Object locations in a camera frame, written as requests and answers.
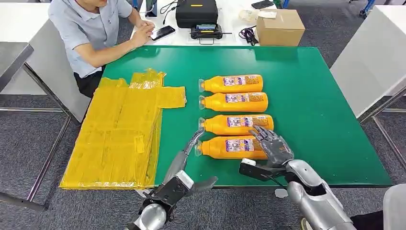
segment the green tabletop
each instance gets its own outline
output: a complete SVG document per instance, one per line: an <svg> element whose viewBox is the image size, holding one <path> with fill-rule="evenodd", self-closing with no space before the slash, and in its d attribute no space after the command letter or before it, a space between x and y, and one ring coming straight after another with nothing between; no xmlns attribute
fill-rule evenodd
<svg viewBox="0 0 406 230"><path fill-rule="evenodd" d="M133 72L167 73L165 86L185 86L185 108L164 109L156 184L175 154L198 128L198 118L247 114L199 110L198 79L261 74L274 118L296 159L307 161L330 185L390 185L392 182L361 129L317 48L266 46L144 46L107 65L103 76L130 81ZM201 140L214 137L206 133ZM275 185L238 173L240 160L189 156L186 172L195 180L217 176L217 186Z"/></svg>

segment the plastic bottle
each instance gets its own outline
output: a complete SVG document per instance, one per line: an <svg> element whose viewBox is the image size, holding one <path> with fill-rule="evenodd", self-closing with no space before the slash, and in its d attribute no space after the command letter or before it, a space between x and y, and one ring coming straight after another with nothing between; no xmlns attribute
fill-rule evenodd
<svg viewBox="0 0 406 230"><path fill-rule="evenodd" d="M260 115L217 115L210 119L199 118L199 127L217 135L251 135L253 125L273 130L273 119L268 114Z"/></svg>
<svg viewBox="0 0 406 230"><path fill-rule="evenodd" d="M199 97L199 108L209 108L220 112L264 112L268 107L268 97L264 92L216 93L209 97Z"/></svg>
<svg viewBox="0 0 406 230"><path fill-rule="evenodd" d="M200 92L261 92L262 86L263 80L259 74L215 76L209 80L199 80Z"/></svg>
<svg viewBox="0 0 406 230"><path fill-rule="evenodd" d="M195 147L195 154L215 159L267 159L254 136L215 137L209 141L199 141Z"/></svg>

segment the black bag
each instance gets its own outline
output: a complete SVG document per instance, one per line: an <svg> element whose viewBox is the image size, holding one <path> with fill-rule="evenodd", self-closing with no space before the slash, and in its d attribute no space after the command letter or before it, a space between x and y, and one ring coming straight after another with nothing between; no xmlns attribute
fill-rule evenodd
<svg viewBox="0 0 406 230"><path fill-rule="evenodd" d="M215 0L178 0L176 23L179 28L192 28L197 24L217 24Z"/></svg>

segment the robotic arm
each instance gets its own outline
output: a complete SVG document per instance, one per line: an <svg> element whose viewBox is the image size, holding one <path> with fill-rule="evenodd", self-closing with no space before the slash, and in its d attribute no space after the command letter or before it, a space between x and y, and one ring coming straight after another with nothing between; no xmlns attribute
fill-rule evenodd
<svg viewBox="0 0 406 230"><path fill-rule="evenodd" d="M203 133L204 128L200 128L194 133L185 149L178 152L162 184L149 194L144 193L147 198L138 212L139 217L128 223L125 230L158 230L168 221L173 220L172 212L180 199L214 186L217 177L213 176L206 181L195 183L184 171L189 153Z"/></svg>
<svg viewBox="0 0 406 230"><path fill-rule="evenodd" d="M343 206L328 184L303 160L294 160L286 141L271 130L256 126L257 138L268 161L265 166L243 159L239 172L267 181L284 176L291 200L299 206L310 226L315 230L355 230Z"/></svg>
<svg viewBox="0 0 406 230"><path fill-rule="evenodd" d="M352 221L343 210L328 184L303 160L293 159L293 152L286 141L271 130L255 126L257 138L267 154L266 165L243 159L239 172L243 175L268 181L284 176L288 182L287 191L315 230L355 230ZM139 217L134 218L125 230L158 230L172 221L176 203L184 196L211 189L217 177L195 183L184 171L187 158L199 137L204 133L200 128L172 161L162 184L146 194Z"/></svg>

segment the cardboard box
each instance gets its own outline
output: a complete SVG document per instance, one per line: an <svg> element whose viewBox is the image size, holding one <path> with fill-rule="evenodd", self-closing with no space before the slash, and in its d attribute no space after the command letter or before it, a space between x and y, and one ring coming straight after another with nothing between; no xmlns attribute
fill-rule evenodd
<svg viewBox="0 0 406 230"><path fill-rule="evenodd" d="M275 18L257 19L257 35L261 46L297 46L305 28L296 10L264 10L276 12Z"/></svg>

